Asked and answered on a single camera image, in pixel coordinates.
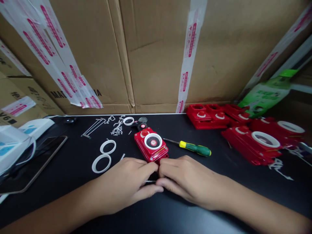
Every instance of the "cardboard box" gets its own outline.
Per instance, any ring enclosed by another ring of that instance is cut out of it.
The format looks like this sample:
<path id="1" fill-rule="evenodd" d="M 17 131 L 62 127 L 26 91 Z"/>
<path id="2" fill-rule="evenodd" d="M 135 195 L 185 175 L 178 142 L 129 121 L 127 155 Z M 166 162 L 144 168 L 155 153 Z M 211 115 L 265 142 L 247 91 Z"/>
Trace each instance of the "cardboard box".
<path id="1" fill-rule="evenodd" d="M 41 119 L 47 116 L 38 105 L 31 105 L 32 107 L 28 110 L 27 107 L 21 110 L 19 113 L 11 112 L 8 106 L 15 103 L 19 104 L 21 100 L 27 98 L 18 87 L 16 87 L 8 78 L 1 75 L 0 77 L 0 125 L 11 124 L 14 127 L 20 127 L 26 122 L 34 119 Z"/>
<path id="2" fill-rule="evenodd" d="M 50 3 L 102 109 L 71 105 L 2 15 L 0 37 L 65 114 L 176 111 L 190 0 Z M 308 3 L 209 0 L 187 105 L 232 102 Z"/>
<path id="3" fill-rule="evenodd" d="M 21 62 L 0 40 L 0 72 L 6 76 L 31 76 Z"/>
<path id="4" fill-rule="evenodd" d="M 235 100 L 308 3 L 209 0 L 187 103 Z M 190 1 L 120 4 L 136 109 L 175 112 Z"/>
<path id="5" fill-rule="evenodd" d="M 29 96 L 48 115 L 64 115 L 46 92 L 32 78 L 10 78 L 21 91 Z"/>
<path id="6" fill-rule="evenodd" d="M 66 114 L 120 114 L 134 110 L 132 84 L 122 63 L 127 63 L 126 55 L 120 57 L 117 40 L 122 41 L 120 30 L 114 30 L 112 18 L 121 16 L 113 1 L 50 0 L 57 19 L 66 36 L 78 67 L 87 79 L 103 108 L 85 108 L 71 105 L 52 77 L 31 52 L 15 29 L 0 15 L 0 37 L 12 52 L 25 64 L 34 80 Z"/>
<path id="7" fill-rule="evenodd" d="M 292 82 L 312 87 L 312 60 L 295 75 Z"/>

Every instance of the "finger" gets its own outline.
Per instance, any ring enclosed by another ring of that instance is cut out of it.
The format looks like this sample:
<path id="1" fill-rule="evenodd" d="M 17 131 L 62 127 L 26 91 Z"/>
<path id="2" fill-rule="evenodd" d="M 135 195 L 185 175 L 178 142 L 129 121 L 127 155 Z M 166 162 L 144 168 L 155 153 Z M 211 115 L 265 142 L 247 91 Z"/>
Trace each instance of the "finger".
<path id="1" fill-rule="evenodd" d="M 163 192 L 162 186 L 147 185 L 140 188 L 133 196 L 134 202 L 149 198 L 157 192 Z"/>
<path id="2" fill-rule="evenodd" d="M 141 160 L 141 159 L 136 159 L 136 158 L 124 158 L 122 160 L 122 162 L 127 162 L 127 161 L 135 161 L 135 162 L 138 162 L 138 163 L 143 164 L 143 165 L 147 164 L 146 161 Z"/>
<path id="3" fill-rule="evenodd" d="M 181 174 L 180 171 L 181 171 L 180 168 L 164 163 L 161 164 L 159 167 L 159 177 L 160 178 L 169 177 L 179 183 L 180 181 L 179 174 Z"/>
<path id="4" fill-rule="evenodd" d="M 147 180 L 153 172 L 158 170 L 158 165 L 154 162 L 148 163 L 139 168 L 139 173 L 142 175 L 142 180 Z"/>
<path id="5" fill-rule="evenodd" d="M 179 195 L 183 198 L 186 198 L 188 193 L 181 188 L 176 182 L 167 179 L 167 178 L 160 178 L 156 181 L 156 185 L 162 186 L 165 189 L 167 189 L 170 192 L 175 193 L 176 195 Z"/>
<path id="6" fill-rule="evenodd" d="M 168 159 L 168 158 L 163 158 L 160 160 L 160 164 L 169 164 L 172 166 L 178 166 L 178 161 L 176 159 Z"/>

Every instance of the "smartphone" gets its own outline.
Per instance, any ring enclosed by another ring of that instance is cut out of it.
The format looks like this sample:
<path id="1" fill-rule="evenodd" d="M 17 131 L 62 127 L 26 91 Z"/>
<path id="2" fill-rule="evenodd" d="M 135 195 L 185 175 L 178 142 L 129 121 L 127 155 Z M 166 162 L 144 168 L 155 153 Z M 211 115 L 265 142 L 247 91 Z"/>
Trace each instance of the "smartphone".
<path id="1" fill-rule="evenodd" d="M 67 136 L 49 137 L 37 149 L 34 158 L 0 184 L 0 195 L 26 191 L 67 140 Z"/>

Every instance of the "red casing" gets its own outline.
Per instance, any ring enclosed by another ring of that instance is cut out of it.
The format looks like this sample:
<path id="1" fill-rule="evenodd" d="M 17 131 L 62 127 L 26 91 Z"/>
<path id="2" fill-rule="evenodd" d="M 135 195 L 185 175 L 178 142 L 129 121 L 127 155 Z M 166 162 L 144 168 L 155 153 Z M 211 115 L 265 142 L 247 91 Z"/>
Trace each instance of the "red casing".
<path id="1" fill-rule="evenodd" d="M 246 134 L 239 133 L 237 128 L 239 128 L 241 132 L 246 132 Z M 252 132 L 246 126 L 228 128 L 221 132 L 223 137 L 251 164 L 269 165 L 274 163 L 273 158 L 281 155 L 278 150 L 282 147 L 271 148 L 264 146 L 255 141 L 251 133 Z"/>
<path id="2" fill-rule="evenodd" d="M 222 106 L 222 109 L 230 117 L 229 127 L 243 126 L 252 121 L 252 119 L 248 118 L 249 114 L 237 105 L 227 104 Z"/>
<path id="3" fill-rule="evenodd" d="M 252 131 L 264 132 L 276 138 L 284 147 L 297 146 L 299 142 L 304 142 L 304 133 L 294 133 L 278 125 L 274 118 L 254 119 L 250 123 Z"/>
<path id="4" fill-rule="evenodd" d="M 186 110 L 186 114 L 196 129 L 227 128 L 230 122 L 230 118 L 223 113 L 222 108 L 217 104 L 190 105 Z"/>
<path id="5" fill-rule="evenodd" d="M 141 153 L 143 154 L 145 160 L 150 163 L 150 162 L 155 162 L 157 164 L 159 164 L 160 160 L 162 158 L 168 158 L 168 147 L 166 146 L 166 143 L 165 141 L 163 140 L 162 142 L 162 146 L 159 148 L 159 149 L 156 149 L 156 150 L 150 150 L 148 149 L 145 144 L 144 144 L 144 138 L 145 136 L 142 136 L 142 132 L 144 131 L 145 129 L 143 129 L 142 131 L 134 134 L 134 140 L 136 141 L 137 143 L 137 146 L 139 147 L 139 149 L 141 150 Z M 150 127 L 146 128 L 146 130 L 148 131 L 148 134 L 149 133 L 156 133 L 154 132 Z"/>

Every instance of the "white ring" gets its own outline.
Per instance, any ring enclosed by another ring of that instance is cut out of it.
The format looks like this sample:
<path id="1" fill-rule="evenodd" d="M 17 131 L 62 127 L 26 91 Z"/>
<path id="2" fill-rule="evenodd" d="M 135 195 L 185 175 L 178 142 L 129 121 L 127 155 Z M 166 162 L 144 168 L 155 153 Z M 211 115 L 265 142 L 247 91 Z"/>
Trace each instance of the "white ring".
<path id="1" fill-rule="evenodd" d="M 200 117 L 200 118 L 205 118 L 206 114 L 205 115 L 199 115 L 199 113 L 197 113 L 197 116 Z"/>
<path id="2" fill-rule="evenodd" d="M 239 130 L 239 127 L 236 127 L 236 128 L 235 128 L 235 130 L 236 130 L 238 133 L 240 133 L 240 134 L 246 134 L 246 133 L 248 133 L 248 131 L 247 131 L 246 133 L 245 133 L 245 132 L 240 131 L 240 130 Z"/>
<path id="3" fill-rule="evenodd" d="M 113 143 L 114 144 L 114 148 L 111 151 L 109 151 L 109 152 L 104 152 L 103 151 L 104 146 L 106 146 L 109 143 Z M 112 152 L 115 151 L 115 149 L 116 149 L 116 142 L 114 140 L 107 140 L 100 147 L 100 151 L 101 151 L 102 154 L 111 154 Z"/>
<path id="4" fill-rule="evenodd" d="M 267 143 L 265 143 L 265 142 L 259 140 L 259 139 L 256 137 L 256 134 L 259 135 L 259 136 L 261 136 L 261 137 L 264 137 L 264 138 L 268 139 L 269 141 L 272 142 L 273 145 L 267 144 Z M 251 134 L 251 136 L 252 136 L 252 138 L 253 138 L 256 142 L 260 143 L 261 145 L 264 145 L 264 146 L 267 146 L 267 147 L 270 147 L 270 148 L 278 148 L 278 147 L 280 147 L 279 141 L 278 141 L 277 139 L 275 139 L 274 137 L 270 136 L 269 134 L 266 134 L 266 133 L 263 133 L 263 132 L 253 132 L 253 133 Z"/>
<path id="5" fill-rule="evenodd" d="M 97 170 L 97 163 L 102 159 L 102 158 L 108 158 L 110 161 L 107 165 L 107 167 L 105 167 L 102 171 L 98 171 Z M 107 171 L 109 169 L 109 167 L 111 166 L 111 157 L 108 154 L 101 154 L 100 156 L 98 156 L 92 163 L 92 171 L 94 173 L 103 173 L 105 171 Z"/>
<path id="6" fill-rule="evenodd" d="M 281 126 L 282 128 L 288 130 L 288 131 L 291 131 L 291 132 L 294 132 L 294 133 L 304 133 L 305 130 L 293 123 L 290 123 L 290 122 L 286 122 L 286 121 L 278 121 L 277 124 L 279 126 Z"/>
<path id="7" fill-rule="evenodd" d="M 266 121 L 265 119 L 261 119 L 261 121 L 264 122 L 264 123 L 266 123 L 266 124 L 267 124 L 267 123 L 268 123 L 268 124 L 270 123 L 270 122 Z"/>
<path id="8" fill-rule="evenodd" d="M 150 138 L 150 137 L 156 137 L 156 138 L 159 140 L 159 146 L 157 146 L 157 147 L 155 147 L 155 148 L 148 146 L 147 143 L 146 143 L 146 141 L 147 141 L 147 139 Z M 156 134 L 156 133 L 147 134 L 147 135 L 145 136 L 145 138 L 144 138 L 144 144 L 145 144 L 145 146 L 146 146 L 147 148 L 151 149 L 151 150 L 159 149 L 159 148 L 162 146 L 162 142 L 163 142 L 162 138 L 160 137 L 160 135 L 158 135 L 158 134 Z"/>
<path id="9" fill-rule="evenodd" d="M 131 119 L 132 122 L 131 123 L 126 123 L 126 121 L 129 120 L 129 119 Z M 134 118 L 132 118 L 132 117 L 127 117 L 127 118 L 123 119 L 123 124 L 126 125 L 126 126 L 130 126 L 133 123 L 134 123 Z"/>
<path id="10" fill-rule="evenodd" d="M 242 116 L 241 114 L 238 115 L 239 117 L 241 117 L 242 119 L 248 120 L 249 118 L 245 118 L 244 116 Z"/>
<path id="11" fill-rule="evenodd" d="M 223 118 L 220 117 L 220 116 L 218 116 L 218 114 L 215 114 L 215 116 L 216 116 L 218 119 L 225 119 L 225 116 L 223 116 Z"/>

